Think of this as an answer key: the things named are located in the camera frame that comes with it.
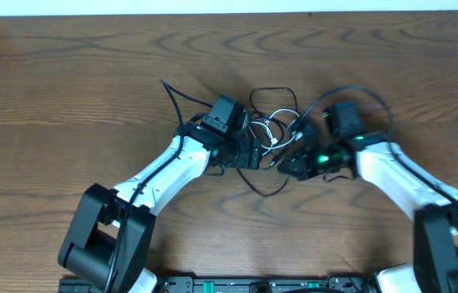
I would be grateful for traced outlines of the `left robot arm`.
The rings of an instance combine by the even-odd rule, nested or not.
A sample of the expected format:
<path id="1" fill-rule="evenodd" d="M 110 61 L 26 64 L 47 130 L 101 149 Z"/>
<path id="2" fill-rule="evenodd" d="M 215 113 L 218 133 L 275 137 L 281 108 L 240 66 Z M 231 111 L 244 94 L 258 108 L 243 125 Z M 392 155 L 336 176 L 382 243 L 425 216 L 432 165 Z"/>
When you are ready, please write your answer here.
<path id="1" fill-rule="evenodd" d="M 102 292 L 155 291 L 159 280 L 146 262 L 156 217 L 211 166 L 257 169 L 262 151 L 250 126 L 250 110 L 226 95 L 208 113 L 180 120 L 168 148 L 141 172 L 83 193 L 59 265 Z"/>

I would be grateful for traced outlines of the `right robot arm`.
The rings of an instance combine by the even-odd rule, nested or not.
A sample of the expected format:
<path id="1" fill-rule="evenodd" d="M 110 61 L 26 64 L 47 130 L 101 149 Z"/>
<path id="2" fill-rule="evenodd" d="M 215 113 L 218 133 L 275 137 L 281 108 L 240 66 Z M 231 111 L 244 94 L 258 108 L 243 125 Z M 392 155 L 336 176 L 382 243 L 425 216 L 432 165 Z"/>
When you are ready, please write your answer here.
<path id="1" fill-rule="evenodd" d="M 369 132 L 357 106 L 326 107 L 332 143 L 322 146 L 305 120 L 298 122 L 306 147 L 285 158 L 280 173 L 305 181 L 344 168 L 381 190 L 413 223 L 413 261 L 373 275 L 363 292 L 458 292 L 458 189 L 409 159 L 383 133 Z"/>

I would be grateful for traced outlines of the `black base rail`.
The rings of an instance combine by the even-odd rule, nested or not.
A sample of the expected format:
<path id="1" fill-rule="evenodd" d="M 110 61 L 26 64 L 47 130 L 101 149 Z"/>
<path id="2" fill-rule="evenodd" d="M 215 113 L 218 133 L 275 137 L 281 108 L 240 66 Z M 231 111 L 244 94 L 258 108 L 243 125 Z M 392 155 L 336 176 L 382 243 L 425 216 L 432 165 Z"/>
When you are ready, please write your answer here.
<path id="1" fill-rule="evenodd" d="M 345 274 L 309 279 L 163 277 L 158 279 L 153 289 L 156 293 L 282 293 L 299 290 L 345 293 L 380 291 L 371 278 Z"/>

